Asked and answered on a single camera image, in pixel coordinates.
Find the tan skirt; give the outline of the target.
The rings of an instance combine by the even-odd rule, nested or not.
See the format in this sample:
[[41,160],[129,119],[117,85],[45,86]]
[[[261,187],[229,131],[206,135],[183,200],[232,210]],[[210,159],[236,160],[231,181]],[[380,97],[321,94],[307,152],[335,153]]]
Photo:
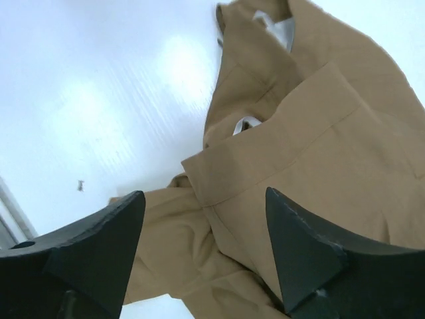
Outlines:
[[282,318],[274,187],[360,235],[424,247],[424,109],[366,35],[309,1],[216,8],[224,44],[203,150],[146,209],[124,302],[195,318]]

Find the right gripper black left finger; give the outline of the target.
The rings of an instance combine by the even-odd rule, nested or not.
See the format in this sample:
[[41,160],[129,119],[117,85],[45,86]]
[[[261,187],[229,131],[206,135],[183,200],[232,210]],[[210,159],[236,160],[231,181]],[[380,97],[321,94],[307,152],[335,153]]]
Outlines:
[[2,318],[119,318],[145,212],[134,191],[1,251]]

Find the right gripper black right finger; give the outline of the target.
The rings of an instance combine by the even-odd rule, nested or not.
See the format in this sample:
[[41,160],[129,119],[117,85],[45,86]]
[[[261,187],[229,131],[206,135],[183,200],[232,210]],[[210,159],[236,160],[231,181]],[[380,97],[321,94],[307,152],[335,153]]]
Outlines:
[[271,187],[266,220],[290,318],[424,317],[424,251],[352,233]]

